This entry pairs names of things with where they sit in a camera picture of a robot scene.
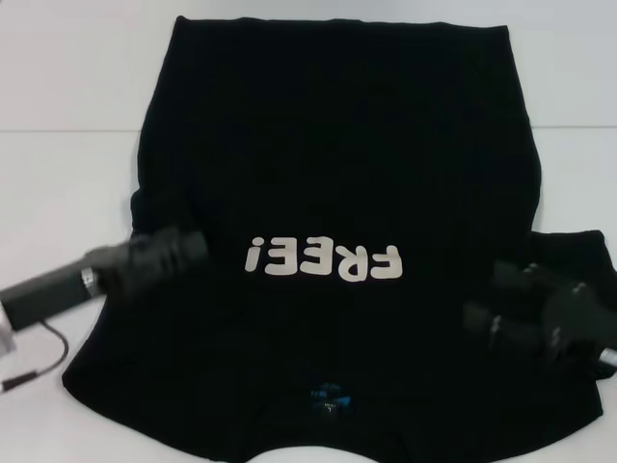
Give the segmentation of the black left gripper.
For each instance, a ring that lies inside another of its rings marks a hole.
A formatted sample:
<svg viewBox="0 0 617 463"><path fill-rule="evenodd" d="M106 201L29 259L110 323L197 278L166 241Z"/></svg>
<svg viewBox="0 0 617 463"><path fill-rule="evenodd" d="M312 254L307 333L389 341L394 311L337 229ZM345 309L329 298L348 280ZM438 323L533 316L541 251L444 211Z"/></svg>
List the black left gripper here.
<svg viewBox="0 0 617 463"><path fill-rule="evenodd" d="M120 289L126 267L126 292L139 293L172 279L208 256L200 231L160 231L86 253L65 266L1 291L1 312L19 332L91 299Z"/></svg>

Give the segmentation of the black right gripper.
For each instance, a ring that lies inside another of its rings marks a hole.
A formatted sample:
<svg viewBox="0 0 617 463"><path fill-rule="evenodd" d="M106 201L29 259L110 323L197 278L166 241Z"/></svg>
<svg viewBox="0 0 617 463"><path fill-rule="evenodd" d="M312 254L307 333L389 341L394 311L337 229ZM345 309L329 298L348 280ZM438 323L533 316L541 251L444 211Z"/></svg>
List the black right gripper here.
<svg viewBox="0 0 617 463"><path fill-rule="evenodd" d="M550 358L556 359L571 353L573 345L583 344L599 362L616 362L616 312L601 303L590 285L560 287L558 275L536 262L518 266L498 260L493 289L523 296L551 296L543 311L543 328L536 321L494 313L476 302L466 303L462 308L465 330L484 339L490 350L507 348L536 358L544 358L548 350Z"/></svg>

